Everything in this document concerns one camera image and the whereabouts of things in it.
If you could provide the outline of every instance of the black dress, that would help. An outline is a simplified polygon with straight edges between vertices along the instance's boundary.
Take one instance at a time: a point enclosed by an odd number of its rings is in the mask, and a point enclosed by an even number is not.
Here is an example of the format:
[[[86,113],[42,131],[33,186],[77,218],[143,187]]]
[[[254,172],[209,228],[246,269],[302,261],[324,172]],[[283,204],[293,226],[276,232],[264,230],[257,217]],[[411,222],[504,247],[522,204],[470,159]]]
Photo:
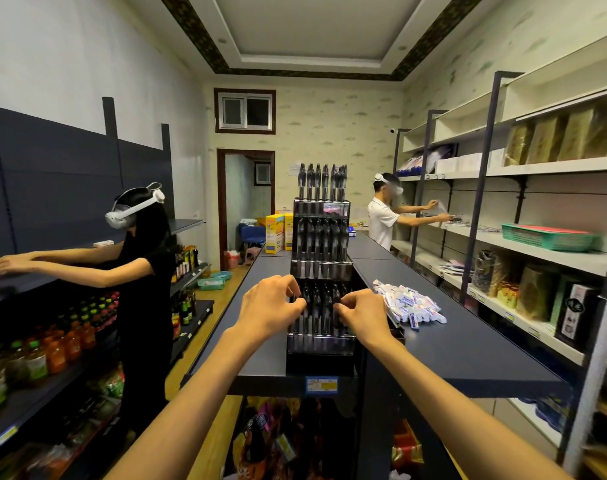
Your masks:
[[[165,382],[173,342],[170,280],[175,255],[164,246],[139,252],[135,241],[128,233],[117,266],[141,257],[148,260],[154,274],[119,287],[116,322],[125,376],[122,416],[140,435],[166,405]]]

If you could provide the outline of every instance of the man in white shirt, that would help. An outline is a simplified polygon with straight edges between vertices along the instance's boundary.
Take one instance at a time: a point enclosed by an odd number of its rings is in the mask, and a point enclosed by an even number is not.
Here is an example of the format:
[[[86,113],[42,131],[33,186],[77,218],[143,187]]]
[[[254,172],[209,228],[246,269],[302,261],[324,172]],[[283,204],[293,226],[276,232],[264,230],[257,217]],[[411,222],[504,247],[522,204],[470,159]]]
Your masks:
[[[393,199],[401,195],[404,190],[400,185],[399,178],[392,173],[377,173],[375,175],[375,196],[368,204],[369,234],[373,241],[390,250],[393,242],[393,225],[395,223],[407,226],[420,226],[433,222],[448,222],[452,220],[449,214],[439,214],[433,217],[406,217],[399,214],[417,212],[418,210],[432,209],[437,205],[436,200],[431,200],[427,205],[404,205],[402,207],[390,208]]]

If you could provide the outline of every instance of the yellow box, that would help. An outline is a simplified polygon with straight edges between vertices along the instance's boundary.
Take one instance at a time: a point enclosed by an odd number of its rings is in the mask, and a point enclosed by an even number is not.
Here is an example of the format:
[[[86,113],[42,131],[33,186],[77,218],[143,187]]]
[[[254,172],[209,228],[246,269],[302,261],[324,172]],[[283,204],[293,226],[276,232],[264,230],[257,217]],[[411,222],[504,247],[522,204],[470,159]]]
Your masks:
[[[291,214],[284,214],[285,216],[285,250],[292,251],[292,218]]]
[[[277,254],[283,250],[285,236],[285,216],[274,214],[266,217],[266,253]]]

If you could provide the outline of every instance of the vr headset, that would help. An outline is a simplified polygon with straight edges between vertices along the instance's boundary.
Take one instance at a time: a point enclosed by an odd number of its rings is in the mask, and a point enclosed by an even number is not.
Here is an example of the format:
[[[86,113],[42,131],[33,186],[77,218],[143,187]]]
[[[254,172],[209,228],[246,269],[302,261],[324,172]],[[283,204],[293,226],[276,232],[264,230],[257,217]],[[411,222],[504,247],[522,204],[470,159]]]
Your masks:
[[[375,175],[375,182],[383,182],[386,185],[390,185],[391,189],[395,190],[395,193],[397,196],[401,195],[404,193],[404,189],[402,189],[401,187],[397,186],[396,184],[391,184],[388,180],[386,180],[384,178],[384,176],[381,173],[377,173]]]
[[[112,227],[113,229],[126,229],[128,227],[134,227],[137,220],[136,216],[134,215],[135,212],[138,212],[141,209],[145,209],[153,203],[163,203],[165,195],[161,191],[161,184],[159,182],[153,182],[146,188],[152,190],[152,197],[150,197],[148,200],[138,203],[134,207],[129,207],[123,204],[117,204],[119,199],[122,198],[124,194],[134,189],[126,190],[115,199],[115,203],[112,205],[112,210],[106,214],[106,222],[110,225],[110,227]]]

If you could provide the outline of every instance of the long black hair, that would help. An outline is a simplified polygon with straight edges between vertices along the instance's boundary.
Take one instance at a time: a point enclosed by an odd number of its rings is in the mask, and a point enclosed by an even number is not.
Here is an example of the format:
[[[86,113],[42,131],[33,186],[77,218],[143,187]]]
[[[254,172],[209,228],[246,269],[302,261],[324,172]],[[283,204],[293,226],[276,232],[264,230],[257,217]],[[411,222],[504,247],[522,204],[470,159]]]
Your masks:
[[[121,195],[116,205],[133,207],[152,197],[152,189],[136,188]],[[155,202],[148,207],[139,210],[134,217],[136,232],[135,236],[127,233],[121,257],[126,260],[134,260],[149,252],[168,244],[170,237],[170,223],[163,203]]]

